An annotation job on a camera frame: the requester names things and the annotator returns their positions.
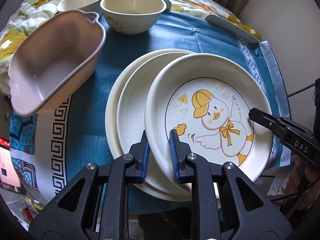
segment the duck illustration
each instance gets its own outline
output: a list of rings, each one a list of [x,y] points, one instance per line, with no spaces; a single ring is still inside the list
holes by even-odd
[[[214,97],[208,90],[198,90],[192,96],[192,105],[195,108],[194,118],[201,118],[202,125],[210,131],[208,135],[195,138],[195,141],[207,149],[221,148],[224,155],[237,155],[239,165],[246,155],[240,151],[247,140],[253,141],[253,133],[247,135],[244,126],[240,123],[241,112],[234,99],[231,111],[221,100]]]

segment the bowl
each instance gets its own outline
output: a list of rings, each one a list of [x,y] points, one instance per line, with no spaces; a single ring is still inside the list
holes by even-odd
[[[160,169],[173,178],[169,132],[209,162],[233,162],[255,180],[271,152],[270,130],[253,123],[249,110],[271,114],[268,100],[252,76],[224,57],[198,53],[169,63],[153,81],[145,107],[150,150]]]
[[[163,0],[102,0],[100,6],[110,28],[127,35],[149,30],[166,9]]]
[[[84,12],[96,12],[102,14],[100,7],[101,0],[63,0],[57,6],[58,12],[65,12],[74,9],[80,9]]]
[[[62,12],[23,41],[8,71],[16,114],[56,109],[93,74],[106,39],[98,19],[95,12]]]

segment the container handle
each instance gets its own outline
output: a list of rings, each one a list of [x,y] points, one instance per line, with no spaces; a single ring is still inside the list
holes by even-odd
[[[82,12],[84,16],[88,18],[88,16],[93,16],[94,20],[92,21],[93,23],[99,22],[99,14],[96,12]]]

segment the metal screw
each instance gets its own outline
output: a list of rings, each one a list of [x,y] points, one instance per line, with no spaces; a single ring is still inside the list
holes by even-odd
[[[196,155],[195,153],[189,153],[189,154],[188,154],[188,158],[189,158],[190,160],[195,160],[196,158],[198,158],[198,155]]]
[[[128,160],[131,160],[133,158],[133,156],[132,156],[132,154],[127,153],[127,154],[123,155],[123,158],[128,161]]]
[[[95,167],[96,167],[96,164],[95,164],[95,163],[88,163],[88,164],[86,165],[86,168],[87,168],[88,170],[93,170]]]
[[[235,167],[235,165],[231,162],[227,162],[224,165],[228,170],[232,170]]]

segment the plate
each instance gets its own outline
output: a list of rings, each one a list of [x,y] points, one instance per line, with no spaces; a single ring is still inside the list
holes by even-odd
[[[124,153],[128,153],[131,145],[141,140],[141,135],[145,130],[144,108],[149,89],[155,77],[167,64],[191,53],[193,52],[171,52],[153,57],[138,67],[128,79],[120,95],[116,117],[118,138]],[[162,171],[153,156],[150,155],[146,182],[152,187],[169,194],[190,195],[188,188],[186,188],[187,191],[184,191],[170,181],[166,188],[161,187],[159,180],[164,178],[167,180],[167,178],[159,176],[160,173]]]
[[[185,52],[183,49],[160,49],[153,52],[150,52],[148,54],[145,54],[138,59],[136,59],[134,62],[132,62],[130,65],[128,65],[122,73],[119,75],[117,80],[115,81],[109,97],[107,101],[106,106],[106,113],[105,113],[105,128],[106,128],[106,136],[108,141],[108,146],[110,148],[111,154],[114,159],[120,157],[123,155],[117,130],[116,130],[116,112],[117,112],[117,105],[120,99],[120,95],[122,92],[122,89],[124,88],[127,80],[130,78],[132,73],[143,63],[148,61],[149,59],[156,57],[158,55],[168,53],[168,52]],[[164,180],[162,180],[162,186],[163,188],[166,188],[166,183],[168,183],[168,179],[164,176],[163,173],[160,173],[159,176],[162,176]],[[149,195],[152,195],[154,197],[169,200],[169,201],[189,201],[190,196],[182,196],[182,195],[170,195],[167,193],[164,193],[160,190],[157,190],[147,183],[143,184],[136,184],[136,186],[141,189],[142,191],[146,192]]]
[[[233,61],[197,53],[169,63],[152,83],[145,108],[146,134],[160,169],[174,181],[168,138],[176,129],[192,152],[213,163],[231,161],[256,180],[273,135],[249,120],[253,107],[271,113],[257,82]]]

